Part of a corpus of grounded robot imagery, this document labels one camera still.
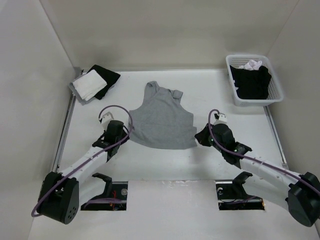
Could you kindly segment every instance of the gray t-shirt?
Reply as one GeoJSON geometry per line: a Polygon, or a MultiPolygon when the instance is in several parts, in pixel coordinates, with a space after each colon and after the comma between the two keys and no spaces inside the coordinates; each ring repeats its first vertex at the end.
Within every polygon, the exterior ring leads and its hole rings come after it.
{"type": "Polygon", "coordinates": [[[183,92],[148,82],[142,105],[131,110],[133,130],[130,140],[155,149],[188,149],[196,147],[194,115],[180,101],[183,92]]]}

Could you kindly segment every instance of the cable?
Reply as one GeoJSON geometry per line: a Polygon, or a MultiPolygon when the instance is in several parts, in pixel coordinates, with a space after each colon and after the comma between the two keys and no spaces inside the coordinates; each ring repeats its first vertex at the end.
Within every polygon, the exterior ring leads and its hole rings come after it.
{"type": "Polygon", "coordinates": [[[215,138],[213,132],[212,132],[212,129],[211,129],[211,115],[213,112],[217,112],[218,114],[220,114],[219,110],[217,109],[212,109],[210,112],[209,112],[209,116],[208,116],[208,128],[209,128],[209,132],[210,132],[210,136],[212,137],[213,141],[215,142],[215,144],[223,151],[225,151],[226,153],[228,154],[232,154],[232,155],[235,155],[237,157],[240,157],[240,158],[244,158],[244,159],[248,159],[248,160],[251,160],[251,161],[254,161],[256,163],[259,163],[261,165],[265,165],[273,170],[276,170],[278,172],[281,172],[283,174],[286,174],[296,180],[298,180],[299,182],[301,182],[302,184],[304,184],[305,186],[307,186],[308,188],[310,188],[311,190],[313,190],[316,194],[318,194],[320,196],[320,191],[317,190],[314,186],[312,186],[311,184],[309,184],[307,181],[301,179],[300,177],[292,174],[291,172],[288,172],[286,171],[285,169],[282,169],[282,168],[279,168],[279,167],[276,167],[276,166],[272,166],[266,162],[263,162],[263,161],[260,161],[258,159],[255,159],[253,157],[250,157],[250,156],[246,156],[246,155],[242,155],[242,154],[239,154],[239,153],[236,153],[236,152],[233,152],[233,151],[230,151],[226,148],[224,148],[215,138]]]}
{"type": "Polygon", "coordinates": [[[123,128],[126,130],[126,133],[129,132],[128,128],[125,125],[123,125],[123,128]]]}
{"type": "Polygon", "coordinates": [[[41,216],[42,214],[36,214],[36,211],[37,211],[37,208],[39,208],[39,206],[44,202],[44,200],[49,197],[49,195],[56,190],[57,187],[59,187],[68,177],[70,177],[71,175],[73,175],[75,172],[77,172],[79,169],[81,169],[83,166],[85,166],[86,164],[88,164],[91,160],[93,160],[95,157],[97,157],[99,154],[109,150],[109,149],[112,149],[114,148],[115,146],[117,145],[120,145],[123,141],[125,141],[130,133],[132,132],[132,129],[133,129],[133,119],[132,119],[132,116],[130,114],[130,112],[125,109],[123,106],[119,106],[119,105],[110,105],[110,106],[106,106],[105,108],[103,108],[100,113],[99,113],[99,119],[101,117],[101,114],[103,113],[104,110],[108,109],[108,108],[120,108],[122,110],[124,110],[128,115],[129,115],[129,118],[130,118],[130,129],[128,131],[128,134],[123,137],[120,141],[116,142],[115,144],[112,144],[110,146],[107,146],[106,148],[102,149],[101,151],[98,151],[96,154],[94,154],[92,157],[88,158],[86,161],[84,161],[82,164],[80,164],[78,167],[76,167],[74,170],[72,170],[70,173],[68,173],[66,176],[64,176],[60,181],[58,181],[48,192],[46,192],[43,197],[37,202],[37,204],[34,206],[32,212],[31,212],[31,216],[33,218],[36,218],[36,217],[39,217],[41,216]]]}
{"type": "Polygon", "coordinates": [[[241,200],[241,201],[227,201],[227,202],[224,201],[224,203],[226,203],[226,204],[244,204],[244,203],[248,202],[249,200],[252,200],[252,199],[255,199],[255,198],[256,198],[256,196],[251,196],[251,197],[249,197],[249,198],[247,198],[247,199],[245,199],[245,200],[241,200]]]}
{"type": "MultiPolygon", "coordinates": [[[[116,196],[117,196],[117,193],[116,193],[116,190],[114,190],[114,191],[113,191],[113,197],[116,198],[116,196]]],[[[115,210],[115,206],[116,206],[116,205],[113,204],[113,206],[112,206],[112,210],[113,210],[113,211],[115,210]]]]}
{"type": "Polygon", "coordinates": [[[84,205],[84,208],[86,208],[89,204],[123,204],[126,203],[126,200],[120,200],[117,198],[98,198],[94,200],[89,200],[84,205]]]}

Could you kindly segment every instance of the white folded cloth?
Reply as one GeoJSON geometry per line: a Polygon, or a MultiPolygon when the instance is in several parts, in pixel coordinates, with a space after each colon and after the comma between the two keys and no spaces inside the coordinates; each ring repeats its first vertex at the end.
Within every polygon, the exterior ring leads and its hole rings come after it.
{"type": "Polygon", "coordinates": [[[246,65],[240,66],[239,69],[252,71],[252,70],[259,70],[261,66],[262,66],[262,61],[250,60],[246,65]]]}
{"type": "Polygon", "coordinates": [[[95,70],[91,70],[72,84],[85,101],[91,99],[97,92],[107,86],[107,82],[95,70]]]}

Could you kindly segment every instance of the laundry basket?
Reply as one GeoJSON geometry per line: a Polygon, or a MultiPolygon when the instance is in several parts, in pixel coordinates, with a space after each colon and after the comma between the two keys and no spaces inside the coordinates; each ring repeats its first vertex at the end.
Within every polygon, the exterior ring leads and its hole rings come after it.
{"type": "Polygon", "coordinates": [[[229,73],[230,84],[233,89],[233,99],[236,106],[268,106],[272,103],[281,102],[284,99],[284,94],[281,89],[281,85],[276,76],[276,73],[271,66],[269,59],[266,56],[262,55],[249,55],[249,54],[234,54],[228,55],[226,58],[226,65],[229,73]],[[240,66],[245,65],[249,60],[262,61],[262,65],[268,68],[269,74],[271,75],[271,81],[268,87],[268,98],[267,99],[241,99],[237,95],[237,90],[235,86],[235,81],[233,79],[230,65],[234,68],[239,68],[240,66]]]}

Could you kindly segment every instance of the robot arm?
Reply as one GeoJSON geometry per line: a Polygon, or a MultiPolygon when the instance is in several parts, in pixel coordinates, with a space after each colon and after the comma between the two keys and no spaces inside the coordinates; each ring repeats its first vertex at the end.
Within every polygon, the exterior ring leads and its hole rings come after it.
{"type": "Polygon", "coordinates": [[[118,152],[120,145],[112,147],[107,151],[101,151],[108,146],[118,143],[127,133],[123,130],[124,124],[121,121],[111,120],[108,121],[106,126],[106,131],[76,163],[62,172],[50,172],[45,177],[38,198],[39,200],[59,181],[83,165],[78,171],[69,175],[58,188],[45,198],[36,209],[39,214],[68,224],[74,219],[79,207],[88,200],[98,195],[103,195],[105,198],[108,197],[112,188],[112,178],[100,173],[95,173],[95,171],[118,152]]]}
{"type": "Polygon", "coordinates": [[[257,196],[273,202],[289,211],[302,225],[311,227],[320,217],[320,182],[317,177],[255,159],[250,147],[235,141],[226,124],[226,116],[218,113],[215,119],[210,126],[211,132],[207,124],[195,138],[203,146],[213,146],[229,164],[245,171],[232,181],[234,190],[240,196],[257,196]]]}

